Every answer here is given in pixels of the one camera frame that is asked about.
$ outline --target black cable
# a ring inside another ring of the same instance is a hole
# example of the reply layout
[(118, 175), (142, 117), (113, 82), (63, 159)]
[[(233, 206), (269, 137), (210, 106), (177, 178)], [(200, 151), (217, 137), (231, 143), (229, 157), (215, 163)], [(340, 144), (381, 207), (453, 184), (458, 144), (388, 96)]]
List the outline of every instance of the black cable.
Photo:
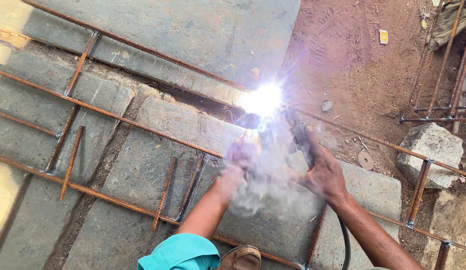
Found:
[(350, 247), (350, 236), (348, 235), (348, 230), (343, 220), (338, 217), (340, 222), (340, 227), (342, 228), (343, 239), (345, 240), (345, 260), (343, 261), (342, 270), (348, 270), (350, 267), (350, 258), (351, 258), (351, 247)]

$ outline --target teal sleeve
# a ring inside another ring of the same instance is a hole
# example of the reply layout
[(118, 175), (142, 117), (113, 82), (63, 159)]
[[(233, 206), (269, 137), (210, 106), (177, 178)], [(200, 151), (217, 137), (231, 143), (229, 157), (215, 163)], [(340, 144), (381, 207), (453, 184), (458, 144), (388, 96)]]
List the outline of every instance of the teal sleeve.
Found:
[(219, 266), (218, 250), (208, 239), (175, 234), (138, 260), (138, 270), (208, 270)]

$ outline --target grinding disc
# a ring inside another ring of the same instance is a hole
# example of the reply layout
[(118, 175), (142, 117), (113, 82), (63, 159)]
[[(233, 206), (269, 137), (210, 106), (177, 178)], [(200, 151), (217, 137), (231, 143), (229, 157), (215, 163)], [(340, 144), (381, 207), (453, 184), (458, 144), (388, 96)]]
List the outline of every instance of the grinding disc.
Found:
[(373, 169), (373, 159), (371, 158), (370, 154), (365, 151), (358, 153), (358, 162), (360, 163), (361, 167), (367, 171)]

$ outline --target bright welding spark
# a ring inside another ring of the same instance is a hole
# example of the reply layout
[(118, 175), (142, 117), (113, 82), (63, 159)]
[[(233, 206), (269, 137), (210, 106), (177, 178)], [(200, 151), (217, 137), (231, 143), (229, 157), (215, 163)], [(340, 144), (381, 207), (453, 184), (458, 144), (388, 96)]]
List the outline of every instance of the bright welding spark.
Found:
[(261, 117), (272, 116), (282, 104), (282, 90), (276, 84), (264, 84), (258, 90), (244, 95), (239, 102), (247, 113)]

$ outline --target shoe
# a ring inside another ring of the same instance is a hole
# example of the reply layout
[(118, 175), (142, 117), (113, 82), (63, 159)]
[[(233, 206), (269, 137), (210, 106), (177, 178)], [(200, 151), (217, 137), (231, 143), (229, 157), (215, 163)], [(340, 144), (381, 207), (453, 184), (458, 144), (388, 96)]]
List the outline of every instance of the shoe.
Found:
[(252, 245), (241, 245), (221, 256), (217, 270), (260, 270), (260, 265), (260, 251)]

